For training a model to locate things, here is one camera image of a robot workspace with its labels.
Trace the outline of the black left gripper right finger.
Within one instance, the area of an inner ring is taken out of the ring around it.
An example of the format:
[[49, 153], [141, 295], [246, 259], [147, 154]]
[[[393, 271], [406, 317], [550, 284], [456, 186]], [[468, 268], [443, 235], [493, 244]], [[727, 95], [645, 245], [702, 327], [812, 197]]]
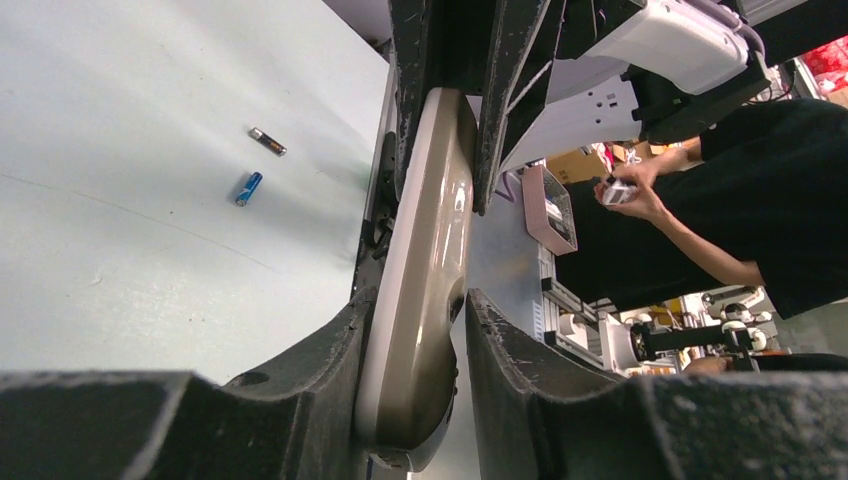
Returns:
[[516, 328], [479, 289], [465, 325], [485, 479], [843, 479], [843, 373], [625, 379]]

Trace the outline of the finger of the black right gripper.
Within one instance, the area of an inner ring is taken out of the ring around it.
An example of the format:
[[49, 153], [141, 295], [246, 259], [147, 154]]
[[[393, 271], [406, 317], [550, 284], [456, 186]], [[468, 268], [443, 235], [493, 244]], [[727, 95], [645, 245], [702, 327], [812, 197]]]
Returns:
[[474, 158], [474, 212], [480, 216], [496, 188], [513, 94], [549, 6], [548, 1], [495, 3]]
[[397, 200], [400, 201], [424, 99], [429, 88], [428, 63], [433, 7], [431, 1], [391, 0], [389, 11], [397, 108], [394, 189]]

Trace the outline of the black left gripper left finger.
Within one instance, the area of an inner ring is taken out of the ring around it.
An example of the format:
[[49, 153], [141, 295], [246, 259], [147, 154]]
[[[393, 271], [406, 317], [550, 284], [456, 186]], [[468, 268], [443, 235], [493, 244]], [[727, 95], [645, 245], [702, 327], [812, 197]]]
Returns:
[[352, 438], [376, 290], [224, 385], [188, 371], [1, 378], [5, 479], [362, 479]]

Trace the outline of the beige remote control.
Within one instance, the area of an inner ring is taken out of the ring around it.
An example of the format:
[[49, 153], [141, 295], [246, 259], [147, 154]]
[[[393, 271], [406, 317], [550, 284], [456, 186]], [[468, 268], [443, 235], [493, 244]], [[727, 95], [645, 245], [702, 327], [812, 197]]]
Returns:
[[424, 470], [448, 429], [473, 214], [477, 123], [464, 94], [425, 100], [377, 292], [354, 430], [384, 467]]

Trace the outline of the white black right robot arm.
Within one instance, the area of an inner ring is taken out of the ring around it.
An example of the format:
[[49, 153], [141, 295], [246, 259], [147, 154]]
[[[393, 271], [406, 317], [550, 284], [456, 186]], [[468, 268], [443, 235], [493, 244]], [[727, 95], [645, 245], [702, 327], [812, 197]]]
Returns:
[[699, 135], [766, 86], [765, 48], [715, 1], [393, 1], [393, 189], [428, 93], [479, 100], [473, 209], [504, 170], [581, 146]]

